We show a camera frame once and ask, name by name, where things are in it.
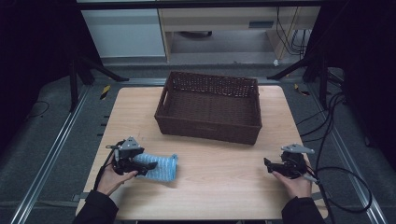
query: aluminum rail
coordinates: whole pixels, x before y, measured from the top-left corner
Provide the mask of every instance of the aluminum rail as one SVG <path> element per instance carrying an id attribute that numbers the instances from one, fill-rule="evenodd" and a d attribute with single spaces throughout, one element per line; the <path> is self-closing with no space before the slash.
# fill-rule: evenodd
<path id="1" fill-rule="evenodd" d="M 87 98 L 87 93 L 90 88 L 90 86 L 83 86 L 83 88 L 81 89 L 81 94 L 79 97 L 80 101 L 77 104 L 76 109 L 67 116 L 67 119 L 64 122 L 64 126 L 60 130 L 58 136 L 55 139 L 55 142 L 49 150 L 47 158 L 44 160 L 40 170 L 35 176 L 35 180 L 26 192 L 17 210 L 15 211 L 14 216 L 10 221 L 11 224 L 24 223 L 28 218 L 30 212 L 33 209 L 33 206 L 35 205 L 35 202 L 37 201 L 38 195 L 40 194 L 47 181 L 48 176 L 50 175 L 50 171 L 52 170 L 56 160 L 58 159 L 58 156 L 64 146 L 64 142 L 67 139 L 67 136 L 69 135 L 76 121 L 76 118 Z"/>

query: gray floor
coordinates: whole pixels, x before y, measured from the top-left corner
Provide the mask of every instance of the gray floor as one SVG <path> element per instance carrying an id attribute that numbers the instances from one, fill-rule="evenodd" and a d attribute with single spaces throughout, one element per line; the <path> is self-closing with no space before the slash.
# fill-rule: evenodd
<path id="1" fill-rule="evenodd" d="M 213 45 L 209 49 L 203 49 L 201 46 L 202 42 L 207 42 L 204 46 L 211 46 L 211 40 L 215 38 L 213 41 L 218 41 L 216 38 L 221 36 L 223 38 L 222 43 L 224 46 L 228 46 L 227 48 L 221 46 L 219 49 L 214 49 L 219 44 Z M 234 40 L 227 44 L 225 36 L 232 38 L 230 33 L 216 34 L 215 32 L 206 41 L 180 35 L 176 38 L 176 41 L 179 42 L 174 43 L 173 57 L 169 63 L 134 64 L 123 67 L 109 66 L 108 68 L 121 76 L 131 78 L 164 78 L 170 70 L 257 77 L 261 79 L 263 85 L 279 85 L 282 87 L 296 123 L 319 112 L 320 108 L 315 95 L 317 83 L 309 85 L 303 83 L 301 77 L 304 69 L 299 69 L 278 82 L 265 81 L 266 77 L 276 74 L 288 64 L 298 60 L 298 56 L 288 56 L 281 61 L 280 66 L 274 67 L 275 55 L 269 50 L 268 43 L 265 42 L 265 35 L 254 33 L 244 35 L 245 39 L 251 38 L 251 43 L 254 43 L 254 46 L 261 46 L 258 49 L 250 45 L 237 45 Z M 193 52 L 197 49 L 201 51 L 197 54 L 198 56 L 194 56 Z M 249 57 L 256 59 L 254 55 L 261 55 L 262 59 L 255 62 L 244 61 Z M 130 86 L 116 83 L 97 72 L 94 73 L 96 80 L 92 86 L 79 87 L 80 91 L 88 90 L 85 103 L 64 141 L 62 150 L 56 157 L 54 166 L 50 169 L 48 179 L 39 191 L 37 198 L 39 203 L 30 211 L 25 223 L 71 223 L 73 220 L 76 205 L 66 204 L 66 202 L 70 202 L 74 194 L 81 193 L 83 190 L 101 140 L 101 134 L 105 130 L 105 126 L 101 124 L 106 123 L 107 118 L 105 116 L 110 115 L 118 90 Z M 294 89 L 295 83 L 299 85 L 300 91 L 309 91 L 311 94 L 304 95 L 296 91 Z M 48 110 L 38 117 L 29 118 L 25 122 L 8 146 L 7 155 L 1 160 L 0 223 L 9 223 L 13 218 L 18 204 L 35 181 L 36 174 L 49 154 L 67 116 L 69 116 L 70 93 L 68 84 L 68 78 L 66 77 L 50 83 L 42 89 L 38 100 L 47 102 L 49 107 L 45 103 L 37 102 L 31 115 L 40 114 L 46 111 L 47 107 Z M 110 91 L 105 100 L 100 100 L 103 87 L 107 84 L 111 85 Z M 329 84 L 329 91 L 330 98 L 340 89 L 333 84 Z M 298 125 L 299 132 L 306 133 L 317 127 L 322 121 L 321 114 L 318 114 Z M 346 148 L 346 152 L 356 162 L 361 177 L 366 180 L 373 192 L 375 201 L 387 221 L 385 223 L 396 223 L 396 215 L 393 212 L 396 209 L 395 172 L 390 168 L 380 150 L 364 145 L 364 134 L 357 125 L 348 105 L 340 104 L 336 107 L 334 122 L 336 132 L 327 138 L 319 165 L 348 166 L 347 163 L 343 162 L 345 151 L 339 149 L 340 140 L 332 137 L 332 135 L 338 133 L 341 136 L 341 145 Z M 323 135 L 323 132 L 324 129 L 321 129 L 303 137 L 303 140 L 319 138 Z M 319 141 L 304 144 L 307 147 L 319 149 Z M 315 163 L 316 156 L 310 156 L 311 163 Z M 362 207 L 361 199 L 356 193 L 355 186 L 351 184 L 352 179 L 348 175 L 334 171 L 323 172 L 321 180 L 334 201 L 351 209 Z M 54 206 L 55 203 L 61 203 L 61 206 Z M 384 223 L 373 222 L 367 213 L 350 214 L 333 206 L 332 210 L 337 223 Z M 281 223 L 281 221 L 273 220 L 273 223 Z"/>

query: robotic hand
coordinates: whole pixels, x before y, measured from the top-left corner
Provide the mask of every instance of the robotic hand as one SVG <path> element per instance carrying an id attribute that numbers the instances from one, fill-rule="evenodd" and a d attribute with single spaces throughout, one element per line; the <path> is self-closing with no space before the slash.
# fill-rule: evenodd
<path id="1" fill-rule="evenodd" d="M 310 181 L 317 181 L 314 177 L 307 174 L 307 166 L 303 156 L 303 153 L 315 153 L 313 149 L 298 144 L 292 144 L 281 149 L 284 151 L 280 156 L 283 163 L 272 163 L 270 160 L 264 158 L 264 164 L 267 167 L 268 173 L 277 171 L 290 179 L 303 176 Z"/>
<path id="2" fill-rule="evenodd" d="M 148 164 L 134 161 L 134 157 L 142 154 L 145 150 L 133 137 L 118 142 L 115 146 L 106 146 L 106 148 L 114 149 L 114 157 L 112 165 L 117 174 L 129 173 L 137 171 L 138 175 L 146 175 L 149 170 L 155 169 L 158 162 L 150 162 Z"/>

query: black tripod leg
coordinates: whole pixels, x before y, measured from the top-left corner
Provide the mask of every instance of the black tripod leg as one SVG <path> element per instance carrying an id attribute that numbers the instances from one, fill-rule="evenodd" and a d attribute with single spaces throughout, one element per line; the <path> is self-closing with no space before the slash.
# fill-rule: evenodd
<path id="1" fill-rule="evenodd" d="M 116 81 L 118 81 L 118 82 L 121 82 L 121 81 L 129 81 L 129 78 L 120 77 L 120 76 L 118 76 L 118 75 L 112 73 L 111 71 L 107 70 L 107 69 L 104 68 L 103 66 L 101 66 L 101 65 L 99 65 L 99 64 L 96 64 L 96 63 L 92 62 L 91 60 L 89 60 L 89 59 L 86 58 L 86 57 L 81 57 L 81 56 L 80 56 L 80 57 L 78 57 L 78 58 L 80 59 L 80 61 L 81 61 L 82 63 L 87 64 L 89 67 L 98 70 L 99 72 L 105 74 L 105 75 L 108 76 L 108 77 L 111 77 L 112 79 L 114 79 L 114 80 L 116 80 Z"/>
<path id="2" fill-rule="evenodd" d="M 70 106 L 70 112 L 72 112 L 78 103 L 78 86 L 77 86 L 77 73 L 74 61 L 69 65 L 69 75 L 70 75 L 70 93 L 72 97 L 72 104 Z"/>

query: basket rim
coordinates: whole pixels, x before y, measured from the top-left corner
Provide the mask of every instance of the basket rim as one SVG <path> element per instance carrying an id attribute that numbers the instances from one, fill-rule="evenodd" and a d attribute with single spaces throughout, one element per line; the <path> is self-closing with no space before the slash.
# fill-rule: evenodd
<path id="1" fill-rule="evenodd" d="M 163 116 L 163 115 L 154 115 L 154 118 L 159 118 L 159 119 L 174 119 L 174 120 L 183 120 L 183 121 L 192 121 L 192 122 L 200 122 L 200 123 L 206 123 L 206 124 L 218 124 L 218 125 L 230 125 L 234 127 L 255 127 L 255 128 L 262 128 L 262 119 L 260 118 L 260 125 L 244 125 L 244 124 L 234 124 L 234 123 L 219 123 L 219 122 L 210 122 L 210 121 L 205 121 L 205 120 L 198 120 L 198 119 L 180 119 L 180 118 L 175 118 L 175 117 L 168 117 L 168 116 Z"/>

